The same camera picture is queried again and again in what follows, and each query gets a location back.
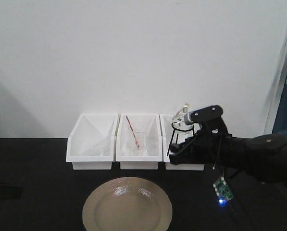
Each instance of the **black tabletop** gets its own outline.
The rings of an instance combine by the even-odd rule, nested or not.
[[[170,231],[287,231],[287,190],[244,173],[229,183],[234,198],[219,206],[212,186],[219,172],[73,170],[66,139],[0,139],[0,181],[24,187],[20,200],[0,201],[0,231],[84,231],[82,207],[102,183],[138,176],[160,185],[173,207]]]

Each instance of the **plate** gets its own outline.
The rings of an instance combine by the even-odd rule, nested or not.
[[[87,198],[82,211],[87,231],[166,231],[171,218],[168,195],[139,177],[102,184]]]

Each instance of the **white plastic bin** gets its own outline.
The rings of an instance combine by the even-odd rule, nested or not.
[[[118,114],[81,114],[67,140],[66,161],[73,169],[111,169]]]
[[[166,164],[167,170],[196,170],[196,171],[203,171],[204,165],[200,164],[179,164],[179,165],[172,165],[170,163],[169,156],[167,156],[167,151],[170,144],[170,139],[172,137],[173,128],[171,126],[172,118],[174,115],[164,115],[160,114],[160,121],[161,121],[161,128],[162,128],[162,154],[163,154],[163,161]],[[192,132],[188,135],[179,135],[178,143],[187,137],[192,136]],[[174,135],[173,143],[176,141],[176,132]]]
[[[136,142],[132,140],[134,134],[126,116],[134,132],[146,133],[145,142],[141,140],[140,135],[135,134],[139,139],[139,146],[146,147],[143,151],[132,147],[136,145]],[[158,162],[162,161],[162,135],[158,115],[121,114],[116,137],[116,161],[120,162],[120,169],[158,168]]]

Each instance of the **green circuit board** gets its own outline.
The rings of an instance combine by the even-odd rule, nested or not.
[[[233,198],[233,194],[230,187],[227,185],[224,177],[219,177],[213,184],[215,192],[219,198],[220,204],[225,204],[227,201]]]

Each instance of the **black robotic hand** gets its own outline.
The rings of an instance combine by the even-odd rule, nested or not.
[[[170,162],[216,163],[244,170],[261,182],[287,181],[287,138],[281,134],[232,137],[221,119],[222,112],[221,107],[211,106],[189,113],[188,118],[199,123],[201,130],[184,143],[170,145],[174,153],[169,155]]]

